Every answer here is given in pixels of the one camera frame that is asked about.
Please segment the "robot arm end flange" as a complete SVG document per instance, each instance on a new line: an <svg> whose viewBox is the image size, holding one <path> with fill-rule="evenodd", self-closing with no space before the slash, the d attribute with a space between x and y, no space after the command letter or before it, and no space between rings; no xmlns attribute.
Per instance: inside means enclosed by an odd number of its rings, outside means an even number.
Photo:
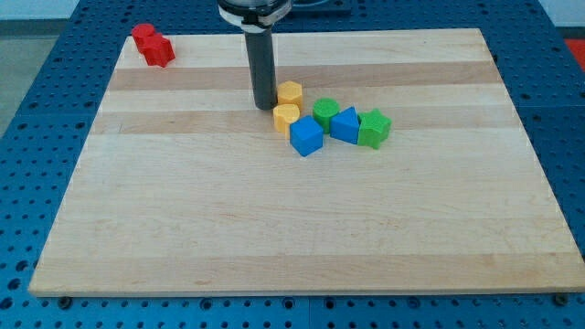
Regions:
<svg viewBox="0 0 585 329"><path fill-rule="evenodd" d="M217 0L220 16L247 33L261 33L282 20L291 10L291 0Z"/></svg>

